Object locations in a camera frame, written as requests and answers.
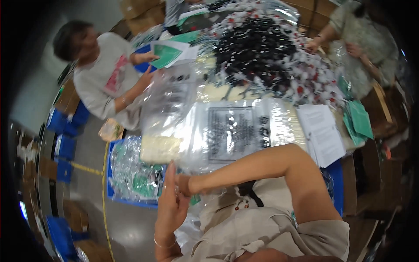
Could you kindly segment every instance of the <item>beige shirt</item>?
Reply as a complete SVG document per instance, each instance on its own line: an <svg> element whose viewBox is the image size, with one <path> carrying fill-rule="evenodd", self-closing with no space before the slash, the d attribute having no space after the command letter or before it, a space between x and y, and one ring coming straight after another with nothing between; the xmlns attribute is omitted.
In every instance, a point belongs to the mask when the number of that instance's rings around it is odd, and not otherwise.
<svg viewBox="0 0 419 262"><path fill-rule="evenodd" d="M331 15L329 24L341 36L345 42L351 42L359 45L369 60L379 69L380 81L382 87L391 84L396 72L398 60L398 48L390 31L378 23L371 21L368 14L362 18L357 18L353 14L354 10L361 3L357 1L346 1L341 7L338 7ZM332 62L335 62L334 50L340 43L334 42L330 45ZM369 73L364 69L360 61L353 61L351 64L356 68L349 68L355 79L365 79L366 83L354 85L356 99L366 96L372 89L370 84L373 81Z"/></svg>
<svg viewBox="0 0 419 262"><path fill-rule="evenodd" d="M217 201L217 208L208 204L200 215L201 229L206 233L192 252L173 262L233 262L245 251L254 253L264 248L274 248L292 257L319 255L347 260L348 223L320 220L302 223L296 228L290 215L290 192L283 177L263 179L253 189L264 207L258 208L253 200L234 199L228 194ZM249 208L244 208L246 200Z"/></svg>

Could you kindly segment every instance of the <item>sleeve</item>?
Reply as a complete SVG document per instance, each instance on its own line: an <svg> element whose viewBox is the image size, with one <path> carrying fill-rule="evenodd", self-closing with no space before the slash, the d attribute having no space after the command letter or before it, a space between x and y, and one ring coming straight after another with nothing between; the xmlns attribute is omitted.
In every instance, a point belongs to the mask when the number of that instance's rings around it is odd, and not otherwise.
<svg viewBox="0 0 419 262"><path fill-rule="evenodd" d="M391 85L391 81L393 80L396 73L397 63L398 50L397 48L393 48L390 55L386 57L383 63L378 67L380 71L380 85L383 88L389 87Z"/></svg>
<svg viewBox="0 0 419 262"><path fill-rule="evenodd" d="M329 24L339 35L342 35L347 14L355 9L353 2L354 1L350 0L346 1L342 6L339 6L333 11L332 14L330 14Z"/></svg>
<svg viewBox="0 0 419 262"><path fill-rule="evenodd" d="M336 256L346 261L349 253L349 224L340 220L318 220L298 225L306 246L319 256Z"/></svg>
<svg viewBox="0 0 419 262"><path fill-rule="evenodd" d="M74 77L77 94L90 113L102 120L115 117L114 99L95 87L94 84L94 81L83 75Z"/></svg>

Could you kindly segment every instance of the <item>hand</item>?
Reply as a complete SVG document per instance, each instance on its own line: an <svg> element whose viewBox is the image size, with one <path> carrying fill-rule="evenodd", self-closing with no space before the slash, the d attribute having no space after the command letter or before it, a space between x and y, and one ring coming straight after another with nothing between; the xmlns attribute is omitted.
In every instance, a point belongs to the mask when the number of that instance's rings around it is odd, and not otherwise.
<svg viewBox="0 0 419 262"><path fill-rule="evenodd" d="M307 50L307 52L313 54L317 52L318 46L319 46L319 40L317 39L319 38L318 36L316 36L313 40L311 40L310 42L308 42L305 45L305 48Z"/></svg>
<svg viewBox="0 0 419 262"><path fill-rule="evenodd" d="M151 61L154 61L160 58L160 56L154 55L153 51L148 51L147 53L141 54L141 55L142 55L143 63L145 62L150 63Z"/></svg>
<svg viewBox="0 0 419 262"><path fill-rule="evenodd" d="M140 82L141 82L141 84L142 84L142 86L143 86L144 89L146 89L150 85L151 80L152 80L152 78L154 76L154 72L153 73L150 73L150 71L151 71L151 65L148 66L147 70L140 77Z"/></svg>
<svg viewBox="0 0 419 262"><path fill-rule="evenodd" d="M164 239L178 229L186 219L189 197L175 192L175 164L170 162L164 178L164 187L158 199L155 238Z"/></svg>
<svg viewBox="0 0 419 262"><path fill-rule="evenodd" d="M360 58L362 55L362 49L354 43L346 42L346 52L354 58Z"/></svg>

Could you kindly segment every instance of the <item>blue bin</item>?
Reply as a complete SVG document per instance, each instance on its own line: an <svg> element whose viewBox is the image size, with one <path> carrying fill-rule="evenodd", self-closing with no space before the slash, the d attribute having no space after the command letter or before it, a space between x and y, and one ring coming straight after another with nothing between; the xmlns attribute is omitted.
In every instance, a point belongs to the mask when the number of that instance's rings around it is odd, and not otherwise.
<svg viewBox="0 0 419 262"><path fill-rule="evenodd" d="M55 144L55 156L73 160L74 148L76 141L63 134L58 135L57 143Z"/></svg>
<svg viewBox="0 0 419 262"><path fill-rule="evenodd" d="M331 165L326 167L326 170L329 172L330 176L333 178L333 194L335 198L335 209L339 214L343 215L343 171L342 165L339 160L336 160Z"/></svg>
<svg viewBox="0 0 419 262"><path fill-rule="evenodd" d="M59 135L65 134L69 137L78 135L77 127L68 122L67 116L55 108L52 108L49 113L47 129Z"/></svg>
<svg viewBox="0 0 419 262"><path fill-rule="evenodd" d="M77 257L77 252L71 237L71 230L65 218L47 215L47 225L51 240L64 261Z"/></svg>
<svg viewBox="0 0 419 262"><path fill-rule="evenodd" d="M108 186L107 186L107 194L108 194L108 198L111 199L112 201L118 201L121 203L125 203L125 204L129 204L129 205L136 205L142 208L157 208L157 201L144 201L141 203L137 203L137 202L130 202L128 200L125 199L120 199L120 198L116 198L114 197L114 190L112 189L111 183L109 182L109 178L112 177L112 168L111 168L111 153L112 153L112 149L114 148L115 144L118 143L122 143L124 141L124 139L120 139L120 140L115 140L109 143L109 147L108 147L108 157L106 159L107 161L107 165L106 165L106 177L108 178ZM164 175L166 172L166 166L164 166L164 169L162 171L163 174L163 179L164 179Z"/></svg>
<svg viewBox="0 0 419 262"><path fill-rule="evenodd" d="M87 123L87 119L89 118L90 112L84 106L83 102L80 101L79 105L77 106L76 112L71 120L72 124L77 126L85 125Z"/></svg>
<svg viewBox="0 0 419 262"><path fill-rule="evenodd" d="M70 162L67 162L62 159L54 159L57 162L57 181L62 181L69 184L71 181L71 171L73 167Z"/></svg>
<svg viewBox="0 0 419 262"><path fill-rule="evenodd" d="M144 53L147 53L149 51L151 51L151 46L150 46L150 44L147 44L147 45L137 49L134 53L144 54ZM149 65L150 65L149 63L142 63L142 64L139 64L139 65L135 65L134 68L137 71L139 71L141 73L144 73L145 71L147 71L147 68L148 68ZM154 66L151 66L151 71L150 72L154 72L156 70L157 70L157 68L155 68Z"/></svg>

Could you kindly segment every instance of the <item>bracelet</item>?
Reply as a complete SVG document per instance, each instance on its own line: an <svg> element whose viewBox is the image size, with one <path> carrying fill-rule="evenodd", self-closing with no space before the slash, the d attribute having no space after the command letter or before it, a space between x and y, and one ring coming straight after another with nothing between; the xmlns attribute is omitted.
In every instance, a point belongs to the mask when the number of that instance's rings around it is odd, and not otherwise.
<svg viewBox="0 0 419 262"><path fill-rule="evenodd" d="M125 95L124 95L124 97L122 98L122 102L124 103L124 105L125 105L125 106L129 106L130 104L132 104L132 102L127 104L127 100L126 100L126 98L125 98Z"/></svg>
<svg viewBox="0 0 419 262"><path fill-rule="evenodd" d="M171 247L173 247L173 246L176 244L176 238L175 238L175 243L173 243L171 246L168 246L168 247L161 246L161 245L157 244L157 241L156 241L156 234L154 234L153 239L154 239L154 243L155 243L158 247L160 247L160 248L171 248Z"/></svg>

